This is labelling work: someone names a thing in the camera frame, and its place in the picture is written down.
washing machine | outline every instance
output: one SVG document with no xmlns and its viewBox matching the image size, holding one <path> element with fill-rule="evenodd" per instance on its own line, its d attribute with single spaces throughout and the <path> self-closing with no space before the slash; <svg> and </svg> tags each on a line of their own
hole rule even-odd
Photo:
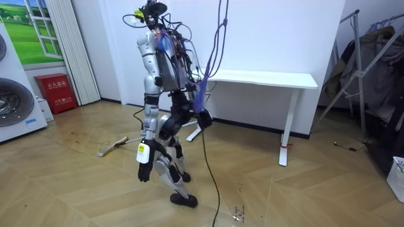
<svg viewBox="0 0 404 227">
<path fill-rule="evenodd" d="M 46 125 L 6 27 L 0 22 L 0 142 Z"/>
</svg>

wooden floor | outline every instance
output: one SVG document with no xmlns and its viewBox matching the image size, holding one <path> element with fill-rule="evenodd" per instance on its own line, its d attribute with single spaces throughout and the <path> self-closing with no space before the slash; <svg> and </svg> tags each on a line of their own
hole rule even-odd
<svg viewBox="0 0 404 227">
<path fill-rule="evenodd" d="M 97 157 L 124 136 L 138 137 L 132 117 L 138 109 L 97 102 L 1 144 L 0 226 L 211 226 L 217 193 L 201 137 L 185 141 L 193 127 L 180 137 L 196 209 L 171 204 L 172 192 L 155 172 L 151 182 L 138 182 L 137 144 Z M 333 146 L 362 146 L 360 129 L 340 115 L 324 119 L 309 141 L 292 138 L 287 167 L 278 165 L 280 135 L 218 123 L 209 128 L 208 158 L 222 202 L 216 226 L 404 226 L 404 204 L 366 150 Z"/>
</svg>

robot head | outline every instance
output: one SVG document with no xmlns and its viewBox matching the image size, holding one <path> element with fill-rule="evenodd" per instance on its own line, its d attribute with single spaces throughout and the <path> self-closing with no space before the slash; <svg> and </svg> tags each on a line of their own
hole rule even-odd
<svg viewBox="0 0 404 227">
<path fill-rule="evenodd" d="M 147 0 L 146 5 L 140 8 L 140 11 L 144 15 L 146 25 L 151 30 L 162 27 L 162 25 L 158 23 L 158 17 L 165 13 L 166 10 L 167 6 L 163 3 L 159 3 L 157 0 Z"/>
</svg>

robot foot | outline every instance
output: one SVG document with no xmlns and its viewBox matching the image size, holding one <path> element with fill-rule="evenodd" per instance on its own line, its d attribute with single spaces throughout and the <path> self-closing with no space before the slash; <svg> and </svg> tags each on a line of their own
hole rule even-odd
<svg viewBox="0 0 404 227">
<path fill-rule="evenodd" d="M 190 176 L 189 173 L 184 172 L 184 174 L 180 174 L 180 175 L 181 175 L 182 180 L 183 180 L 184 182 L 188 183 L 188 182 L 191 181 L 191 176 Z"/>
<path fill-rule="evenodd" d="M 185 199 L 182 195 L 174 193 L 170 196 L 170 201 L 173 204 L 195 208 L 198 205 L 198 200 L 195 196 L 189 195 L 189 199 Z"/>
</svg>

white curtain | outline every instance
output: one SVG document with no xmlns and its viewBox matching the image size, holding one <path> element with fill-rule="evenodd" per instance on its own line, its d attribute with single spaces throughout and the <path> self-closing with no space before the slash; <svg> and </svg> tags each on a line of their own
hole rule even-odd
<svg viewBox="0 0 404 227">
<path fill-rule="evenodd" d="M 100 100 L 70 0 L 45 0 L 79 105 Z"/>
</svg>

